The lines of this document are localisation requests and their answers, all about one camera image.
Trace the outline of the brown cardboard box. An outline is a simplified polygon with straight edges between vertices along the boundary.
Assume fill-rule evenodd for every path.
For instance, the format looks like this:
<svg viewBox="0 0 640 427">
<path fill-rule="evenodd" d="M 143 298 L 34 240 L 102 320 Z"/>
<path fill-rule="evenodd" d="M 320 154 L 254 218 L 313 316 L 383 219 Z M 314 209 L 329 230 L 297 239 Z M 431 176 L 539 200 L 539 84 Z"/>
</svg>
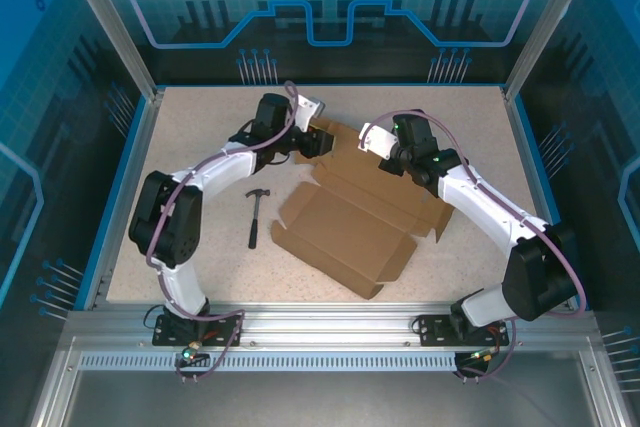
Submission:
<svg viewBox="0 0 640 427">
<path fill-rule="evenodd" d="M 369 300 L 396 281 L 416 240 L 442 236 L 453 207 L 415 185 L 409 175 L 379 169 L 379 157 L 358 148 L 358 133 L 320 118 L 313 126 L 334 137 L 332 150 L 311 159 L 311 181 L 298 184 L 271 225 L 273 242 Z"/>
</svg>

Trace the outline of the small black-handled claw hammer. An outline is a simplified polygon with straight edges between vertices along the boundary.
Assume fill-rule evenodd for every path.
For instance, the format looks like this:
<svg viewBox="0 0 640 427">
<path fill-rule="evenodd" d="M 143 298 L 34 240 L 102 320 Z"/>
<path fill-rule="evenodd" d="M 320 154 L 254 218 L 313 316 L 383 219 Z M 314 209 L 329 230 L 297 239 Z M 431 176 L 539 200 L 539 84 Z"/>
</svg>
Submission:
<svg viewBox="0 0 640 427">
<path fill-rule="evenodd" d="M 259 230 L 259 210 L 262 197 L 268 197 L 271 194 L 269 189 L 254 189 L 245 194 L 246 198 L 254 198 L 253 217 L 249 234 L 248 248 L 255 249 L 257 246 L 258 230 Z"/>
</svg>

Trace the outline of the blue table edge strip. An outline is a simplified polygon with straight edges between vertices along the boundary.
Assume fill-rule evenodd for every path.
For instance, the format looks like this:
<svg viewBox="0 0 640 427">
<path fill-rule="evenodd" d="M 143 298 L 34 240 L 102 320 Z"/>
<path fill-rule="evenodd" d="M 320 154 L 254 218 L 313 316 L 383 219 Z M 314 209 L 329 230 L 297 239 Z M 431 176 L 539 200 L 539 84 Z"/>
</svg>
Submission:
<svg viewBox="0 0 640 427">
<path fill-rule="evenodd" d="M 535 212 L 544 220 L 557 224 L 561 221 L 561 216 L 544 168 L 531 121 L 520 95 L 509 101 L 507 107 Z"/>
<path fill-rule="evenodd" d="M 109 195 L 107 197 L 98 230 L 96 232 L 96 237 L 94 239 L 94 243 L 85 267 L 84 276 L 75 298 L 74 306 L 72 308 L 73 311 L 86 310 L 88 305 L 91 303 L 90 291 L 93 281 L 98 276 L 97 270 L 99 257 L 108 233 L 109 225 L 114 215 L 116 201 L 121 191 L 124 174 L 129 164 L 129 159 L 133 149 L 134 141 L 136 140 L 138 134 L 141 119 L 143 117 L 143 114 L 146 112 L 146 106 L 147 100 L 143 96 L 141 96 L 134 110 L 132 126 L 130 127 L 129 133 L 127 134 L 125 139 L 125 144 L 120 155 L 120 160 L 109 191 Z"/>
</svg>

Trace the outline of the aluminium mounting rail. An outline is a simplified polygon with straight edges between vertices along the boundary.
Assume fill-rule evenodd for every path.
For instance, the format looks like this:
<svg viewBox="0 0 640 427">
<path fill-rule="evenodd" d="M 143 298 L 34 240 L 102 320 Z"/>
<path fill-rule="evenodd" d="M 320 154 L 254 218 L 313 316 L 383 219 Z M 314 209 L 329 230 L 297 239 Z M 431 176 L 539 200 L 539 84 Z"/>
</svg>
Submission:
<svg viewBox="0 0 640 427">
<path fill-rule="evenodd" d="M 150 350 L 152 331 L 143 326 L 144 304 L 104 304 L 73 311 L 59 347 L 76 350 Z M 243 309 L 240 348 L 245 351 L 417 351 L 410 329 L 421 314 L 447 314 L 446 302 L 214 303 L 212 310 Z M 577 317 L 543 316 L 516 322 L 516 351 L 583 351 L 603 346 L 591 312 Z"/>
</svg>

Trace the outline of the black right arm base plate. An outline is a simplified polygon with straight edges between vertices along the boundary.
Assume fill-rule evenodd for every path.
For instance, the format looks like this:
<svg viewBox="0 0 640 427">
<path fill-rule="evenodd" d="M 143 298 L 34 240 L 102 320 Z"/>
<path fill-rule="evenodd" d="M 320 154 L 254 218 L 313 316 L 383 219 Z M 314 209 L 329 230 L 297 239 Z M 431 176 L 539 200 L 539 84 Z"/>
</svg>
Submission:
<svg viewBox="0 0 640 427">
<path fill-rule="evenodd" d="M 422 347 L 506 347 L 510 344 L 505 322 L 474 327 L 451 315 L 419 315 L 410 323 Z"/>
</svg>

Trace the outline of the aluminium frame post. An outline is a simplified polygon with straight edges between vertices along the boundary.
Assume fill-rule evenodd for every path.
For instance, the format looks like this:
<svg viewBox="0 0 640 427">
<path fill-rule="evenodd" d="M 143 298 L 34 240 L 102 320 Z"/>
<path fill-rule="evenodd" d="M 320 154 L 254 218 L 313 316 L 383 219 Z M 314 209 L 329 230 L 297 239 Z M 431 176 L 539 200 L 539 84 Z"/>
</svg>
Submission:
<svg viewBox="0 0 640 427">
<path fill-rule="evenodd" d="M 157 86 L 112 0 L 86 0 L 136 87 L 154 101 Z"/>
<path fill-rule="evenodd" d="M 504 98 L 508 103 L 515 101 L 572 1 L 548 1 L 506 81 Z"/>
</svg>

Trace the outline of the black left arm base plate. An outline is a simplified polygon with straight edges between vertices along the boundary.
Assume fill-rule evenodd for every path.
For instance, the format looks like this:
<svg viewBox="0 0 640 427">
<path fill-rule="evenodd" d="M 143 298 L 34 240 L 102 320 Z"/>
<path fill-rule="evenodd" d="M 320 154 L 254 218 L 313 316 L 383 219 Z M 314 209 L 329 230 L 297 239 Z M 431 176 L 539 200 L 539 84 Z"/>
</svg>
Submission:
<svg viewBox="0 0 640 427">
<path fill-rule="evenodd" d="M 224 347 L 232 337 L 240 316 L 215 321 L 195 321 L 171 313 L 158 316 L 152 344 L 160 347 L 187 347 L 199 341 L 204 347 Z"/>
</svg>

